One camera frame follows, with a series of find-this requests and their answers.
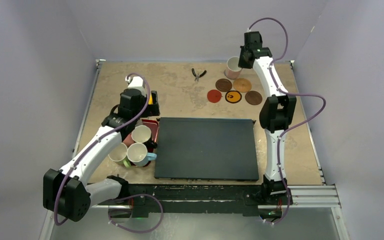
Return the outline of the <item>pink handled white mug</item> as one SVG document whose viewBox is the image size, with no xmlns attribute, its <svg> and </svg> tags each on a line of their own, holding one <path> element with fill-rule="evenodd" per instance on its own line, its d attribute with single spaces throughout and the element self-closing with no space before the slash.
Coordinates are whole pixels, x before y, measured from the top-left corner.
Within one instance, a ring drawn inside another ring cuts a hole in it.
<svg viewBox="0 0 384 240">
<path fill-rule="evenodd" d="M 238 56 L 233 56 L 227 60 L 226 69 L 224 70 L 227 79 L 235 80 L 240 76 L 242 68 L 239 67 L 239 60 Z"/>
</svg>

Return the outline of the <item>black handled white mug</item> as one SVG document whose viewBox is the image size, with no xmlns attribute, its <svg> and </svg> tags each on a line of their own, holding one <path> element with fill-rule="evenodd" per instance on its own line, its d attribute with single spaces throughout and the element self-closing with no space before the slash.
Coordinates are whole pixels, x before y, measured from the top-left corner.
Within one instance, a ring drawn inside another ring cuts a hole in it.
<svg viewBox="0 0 384 240">
<path fill-rule="evenodd" d="M 131 133 L 131 138 L 135 143 L 144 144 L 147 148 L 156 149 L 158 147 L 153 140 L 151 129 L 146 125 L 136 126 Z"/>
</svg>

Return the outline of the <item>red apple coaster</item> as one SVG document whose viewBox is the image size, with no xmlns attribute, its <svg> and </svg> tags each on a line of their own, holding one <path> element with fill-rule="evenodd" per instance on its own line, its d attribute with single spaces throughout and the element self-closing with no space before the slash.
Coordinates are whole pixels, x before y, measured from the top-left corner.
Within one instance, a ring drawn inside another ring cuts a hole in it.
<svg viewBox="0 0 384 240">
<path fill-rule="evenodd" d="M 222 93 L 217 89 L 212 89 L 207 93 L 207 100 L 210 103 L 218 103 L 222 98 Z"/>
</svg>

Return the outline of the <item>dark brown wooden coaster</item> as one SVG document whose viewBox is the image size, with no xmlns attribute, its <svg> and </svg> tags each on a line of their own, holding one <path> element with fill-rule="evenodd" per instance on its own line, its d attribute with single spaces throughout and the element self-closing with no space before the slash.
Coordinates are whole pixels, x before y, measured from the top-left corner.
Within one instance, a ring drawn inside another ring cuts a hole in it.
<svg viewBox="0 0 384 240">
<path fill-rule="evenodd" d="M 250 90 L 245 94 L 245 100 L 248 104 L 256 106 L 263 101 L 263 97 L 258 91 Z"/>
</svg>

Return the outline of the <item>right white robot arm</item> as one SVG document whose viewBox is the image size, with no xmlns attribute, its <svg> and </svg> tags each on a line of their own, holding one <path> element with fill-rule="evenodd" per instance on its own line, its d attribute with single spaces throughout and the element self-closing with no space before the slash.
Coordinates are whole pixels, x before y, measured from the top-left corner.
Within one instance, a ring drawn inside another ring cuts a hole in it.
<svg viewBox="0 0 384 240">
<path fill-rule="evenodd" d="M 266 95 L 259 113 L 259 123 L 266 136 L 267 162 L 257 196 L 272 204 L 285 196 L 288 190 L 284 167 L 285 134 L 293 121 L 297 99 L 289 96 L 281 83 L 272 53 L 269 48 L 263 47 L 263 39 L 258 31 L 247 30 L 244 33 L 238 66 L 255 71 Z"/>
</svg>

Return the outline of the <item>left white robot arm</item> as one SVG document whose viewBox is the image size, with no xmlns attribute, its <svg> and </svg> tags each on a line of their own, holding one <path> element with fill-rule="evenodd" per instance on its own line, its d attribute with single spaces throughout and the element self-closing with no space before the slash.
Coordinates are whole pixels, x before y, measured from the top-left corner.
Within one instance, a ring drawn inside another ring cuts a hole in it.
<svg viewBox="0 0 384 240">
<path fill-rule="evenodd" d="M 67 164 L 49 169 L 43 176 L 43 207 L 78 222 L 90 207 L 112 200 L 118 205 L 130 196 L 127 180 L 110 175 L 97 183 L 89 179 L 107 155 L 119 146 L 142 118 L 159 116 L 158 93 L 127 88 L 104 118 L 95 136 Z"/>
</svg>

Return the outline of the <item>orange smiley coaster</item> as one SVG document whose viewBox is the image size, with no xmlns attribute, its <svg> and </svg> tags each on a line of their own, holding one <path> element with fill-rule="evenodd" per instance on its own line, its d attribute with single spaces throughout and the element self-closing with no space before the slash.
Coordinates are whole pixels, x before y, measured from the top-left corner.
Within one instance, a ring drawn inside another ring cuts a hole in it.
<svg viewBox="0 0 384 240">
<path fill-rule="evenodd" d="M 237 90 L 230 90 L 224 96 L 228 103 L 236 104 L 242 100 L 242 94 Z"/>
</svg>

